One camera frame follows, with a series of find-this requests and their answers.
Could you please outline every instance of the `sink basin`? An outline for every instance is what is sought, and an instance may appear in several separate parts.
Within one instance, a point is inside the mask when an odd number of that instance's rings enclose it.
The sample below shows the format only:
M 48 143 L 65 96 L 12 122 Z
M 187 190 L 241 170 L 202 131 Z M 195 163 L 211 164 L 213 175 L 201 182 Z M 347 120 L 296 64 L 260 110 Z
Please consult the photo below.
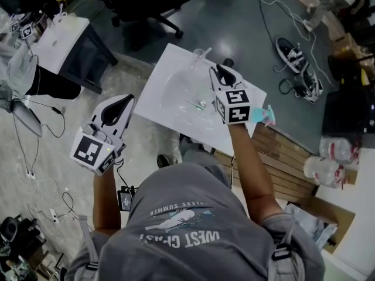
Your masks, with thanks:
M 209 68 L 215 64 L 204 59 L 202 65 L 191 73 L 192 55 L 168 44 L 146 83 L 134 113 L 232 155 L 228 127 L 212 105 L 214 96 Z M 248 82 L 246 84 L 254 92 L 252 105 L 262 107 L 266 93 Z M 202 101 L 203 110 L 201 105 L 194 105 Z M 255 125 L 247 123 L 250 136 Z

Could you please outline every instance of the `plastic bottle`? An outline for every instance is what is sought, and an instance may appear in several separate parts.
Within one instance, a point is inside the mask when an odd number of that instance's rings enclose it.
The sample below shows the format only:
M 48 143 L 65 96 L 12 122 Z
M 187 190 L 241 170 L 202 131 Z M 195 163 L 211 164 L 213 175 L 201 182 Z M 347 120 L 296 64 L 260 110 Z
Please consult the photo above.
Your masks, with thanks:
M 321 157 L 349 164 L 358 159 L 358 148 L 354 148 L 346 138 L 322 137 L 319 145 Z
M 345 183 L 345 169 L 332 159 L 311 156 L 306 159 L 304 174 L 314 178 L 316 185 L 332 188 L 342 187 Z

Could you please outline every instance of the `white cable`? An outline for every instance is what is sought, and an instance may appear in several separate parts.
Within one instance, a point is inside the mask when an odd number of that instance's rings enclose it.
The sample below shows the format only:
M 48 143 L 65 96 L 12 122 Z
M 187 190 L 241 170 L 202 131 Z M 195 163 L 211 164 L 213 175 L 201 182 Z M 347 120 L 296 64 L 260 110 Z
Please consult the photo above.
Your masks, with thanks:
M 289 12 L 289 15 L 291 16 L 291 18 L 292 18 L 292 20 L 293 20 L 293 24 L 294 24 L 294 26 L 296 27 L 296 29 L 297 29 L 297 31 L 298 31 L 298 33 L 299 33 L 299 35 L 301 36 L 301 38 L 303 38 L 304 40 L 306 40 L 307 42 L 311 42 L 311 35 L 310 35 L 310 33 L 309 33 L 309 37 L 307 38 L 307 37 L 305 37 L 302 33 L 301 33 L 301 31 L 299 30 L 299 28 L 298 28 L 298 26 L 297 26 L 297 24 L 296 24 L 296 22 L 298 22 L 298 23 L 301 23 L 302 24 L 302 19 L 301 19 L 301 17 L 299 17 L 298 15 L 296 15 L 295 13 L 292 13 L 292 11 L 289 9 L 289 7 L 287 7 L 287 5 L 285 4 L 285 3 L 283 3 L 282 1 L 280 1 L 280 0 L 273 0 L 271 3 L 268 3 L 268 2 L 265 2 L 264 0 L 261 0 L 261 2 L 262 3 L 264 3 L 264 4 L 266 4 L 266 5 L 268 5 L 268 6 L 271 6 L 271 5 L 273 5 L 273 4 L 275 4 L 275 3 L 279 3 L 279 4 L 281 4 L 282 6 L 284 6 L 287 10 L 288 10 L 288 12 Z M 316 66 L 316 68 L 320 71 L 320 72 L 322 72 L 323 73 L 323 75 L 326 77 L 326 79 L 328 80 L 328 82 L 329 82 L 329 84 L 335 89 L 335 90 L 337 90 L 337 88 L 332 84 L 332 82 L 330 81 L 330 79 L 329 79 L 329 77 L 327 76 L 327 74 L 318 66 L 318 62 L 316 61 L 316 58 L 315 58 L 315 56 L 314 56 L 314 54 L 313 54 L 313 49 L 314 49 L 314 45 L 315 45 L 315 42 L 316 42 L 316 34 L 314 33 L 314 32 L 311 32 L 313 35 L 314 35 L 314 40 L 313 40 L 313 42 L 312 42 L 312 46 L 311 46 L 311 50 L 310 50 L 310 54 L 311 54 L 311 56 L 312 56 L 312 59 L 314 60 L 314 62 L 315 62 L 315 66 Z

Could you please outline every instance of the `person in white shirt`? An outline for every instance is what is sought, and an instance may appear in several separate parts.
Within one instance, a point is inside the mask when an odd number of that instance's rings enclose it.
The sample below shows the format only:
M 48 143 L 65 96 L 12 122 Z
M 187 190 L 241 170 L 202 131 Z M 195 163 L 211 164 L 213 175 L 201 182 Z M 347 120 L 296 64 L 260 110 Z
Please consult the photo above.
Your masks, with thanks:
M 320 4 L 316 7 L 310 6 L 308 13 L 311 14 L 310 20 L 304 20 L 302 23 L 305 28 L 311 32 L 322 21 L 324 15 L 329 11 L 339 11 L 343 8 L 353 6 L 350 14 L 355 15 L 364 5 L 364 0 L 321 0 Z

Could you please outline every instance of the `black buckle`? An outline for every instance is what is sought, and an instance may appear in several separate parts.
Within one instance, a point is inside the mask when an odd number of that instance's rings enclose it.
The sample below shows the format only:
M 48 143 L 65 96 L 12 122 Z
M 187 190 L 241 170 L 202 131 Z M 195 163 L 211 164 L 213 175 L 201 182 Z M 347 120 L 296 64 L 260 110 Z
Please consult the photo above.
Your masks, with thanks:
M 279 244 L 276 246 L 275 252 L 272 254 L 272 260 L 278 261 L 292 257 L 292 248 L 288 244 Z

